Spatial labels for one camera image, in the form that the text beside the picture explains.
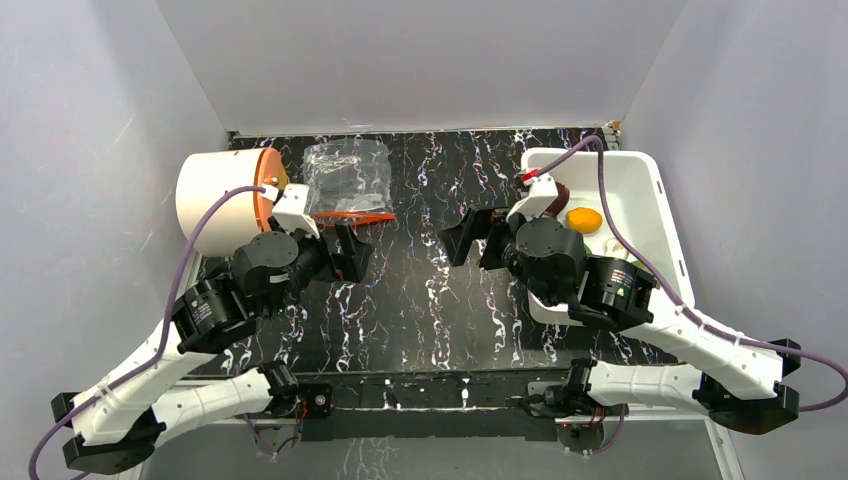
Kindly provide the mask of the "clear zip top bag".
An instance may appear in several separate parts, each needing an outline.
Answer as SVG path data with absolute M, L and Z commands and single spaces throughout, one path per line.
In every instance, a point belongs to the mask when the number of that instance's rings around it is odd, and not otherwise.
M 304 151 L 310 214 L 318 220 L 364 226 L 396 219 L 389 148 L 375 140 L 344 138 Z

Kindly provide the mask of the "orange fruit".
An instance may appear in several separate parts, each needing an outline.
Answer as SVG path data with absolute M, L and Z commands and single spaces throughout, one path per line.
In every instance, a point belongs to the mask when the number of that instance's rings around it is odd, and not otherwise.
M 566 213 L 567 226 L 581 234 L 593 234 L 603 226 L 603 216 L 588 207 L 577 207 Z

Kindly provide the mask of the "dark red apple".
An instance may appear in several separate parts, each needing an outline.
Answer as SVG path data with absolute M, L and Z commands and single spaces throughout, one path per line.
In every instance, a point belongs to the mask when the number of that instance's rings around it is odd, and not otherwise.
M 556 182 L 555 187 L 557 190 L 557 196 L 544 211 L 546 215 L 552 217 L 558 216 L 565 209 L 570 200 L 570 190 L 565 185 Z

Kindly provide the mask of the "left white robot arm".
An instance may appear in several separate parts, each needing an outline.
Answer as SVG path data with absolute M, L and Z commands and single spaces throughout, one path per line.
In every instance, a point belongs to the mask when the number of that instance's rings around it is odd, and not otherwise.
M 282 360 L 203 387 L 174 385 L 254 335 L 259 321 L 296 305 L 312 282 L 361 282 L 372 255 L 372 246 L 344 224 L 334 226 L 332 238 L 275 229 L 237 248 L 186 289 L 149 338 L 98 384 L 52 400 L 57 423 L 73 432 L 62 448 L 68 468 L 115 475 L 201 426 L 247 414 L 294 414 L 307 393 Z

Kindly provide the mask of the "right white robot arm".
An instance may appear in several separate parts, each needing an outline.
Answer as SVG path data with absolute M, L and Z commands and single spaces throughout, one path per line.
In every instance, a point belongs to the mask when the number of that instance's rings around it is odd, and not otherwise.
M 624 404 L 673 407 L 750 435 L 799 416 L 799 394 L 783 382 L 800 365 L 794 343 L 749 347 L 714 322 L 692 323 L 652 274 L 588 254 L 582 235 L 555 218 L 511 223 L 503 209 L 473 208 L 438 237 L 452 266 L 483 241 L 480 267 L 507 270 L 560 319 L 645 341 L 676 358 L 665 366 L 575 360 L 564 383 L 522 401 L 527 410 L 568 416 Z

